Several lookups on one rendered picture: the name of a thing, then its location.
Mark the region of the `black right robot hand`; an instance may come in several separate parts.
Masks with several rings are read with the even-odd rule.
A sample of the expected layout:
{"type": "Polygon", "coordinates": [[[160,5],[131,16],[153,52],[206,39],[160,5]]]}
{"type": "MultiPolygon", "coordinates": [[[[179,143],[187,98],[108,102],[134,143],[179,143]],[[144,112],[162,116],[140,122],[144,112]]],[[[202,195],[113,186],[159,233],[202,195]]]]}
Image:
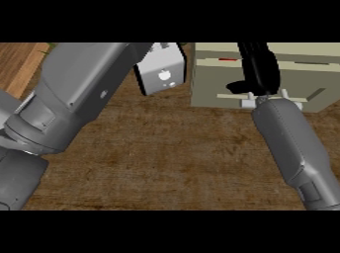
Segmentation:
{"type": "Polygon", "coordinates": [[[239,42],[244,79],[225,85],[233,94],[274,95],[280,88],[277,59],[264,42],[239,42]]]}

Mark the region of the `pale drawer front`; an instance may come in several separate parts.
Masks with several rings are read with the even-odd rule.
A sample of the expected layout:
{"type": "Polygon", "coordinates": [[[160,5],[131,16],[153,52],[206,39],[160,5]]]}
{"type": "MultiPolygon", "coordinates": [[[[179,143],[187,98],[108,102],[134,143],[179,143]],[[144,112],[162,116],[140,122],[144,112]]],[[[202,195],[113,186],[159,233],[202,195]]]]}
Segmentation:
{"type": "Polygon", "coordinates": [[[197,66],[213,66],[213,67],[242,67],[240,60],[219,60],[218,58],[203,58],[194,61],[197,66]]]}

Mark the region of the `pale wooden drawer cabinet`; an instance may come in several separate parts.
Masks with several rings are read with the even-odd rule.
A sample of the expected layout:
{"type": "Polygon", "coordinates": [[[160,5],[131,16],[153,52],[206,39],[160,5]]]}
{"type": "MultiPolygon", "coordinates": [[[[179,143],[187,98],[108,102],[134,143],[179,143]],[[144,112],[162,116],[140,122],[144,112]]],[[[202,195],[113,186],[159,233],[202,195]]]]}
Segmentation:
{"type": "MultiPolygon", "coordinates": [[[[302,110],[317,113],[340,100],[340,42],[268,42],[274,53],[281,84],[292,98],[302,98],[302,110]]],[[[225,85],[243,80],[242,67],[197,66],[203,58],[231,57],[240,60],[233,42],[193,44],[190,106],[240,109],[246,94],[233,94],[225,85]]]]}

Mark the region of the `white box with dark edge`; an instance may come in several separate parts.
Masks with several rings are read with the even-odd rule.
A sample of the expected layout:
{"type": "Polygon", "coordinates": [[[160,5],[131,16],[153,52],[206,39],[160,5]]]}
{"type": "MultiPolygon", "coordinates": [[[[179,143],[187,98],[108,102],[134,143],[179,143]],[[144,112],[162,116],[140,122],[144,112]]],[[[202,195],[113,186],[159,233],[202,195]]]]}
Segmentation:
{"type": "Polygon", "coordinates": [[[182,84],[185,56],[178,43],[154,42],[134,71],[144,96],[182,84]]]}

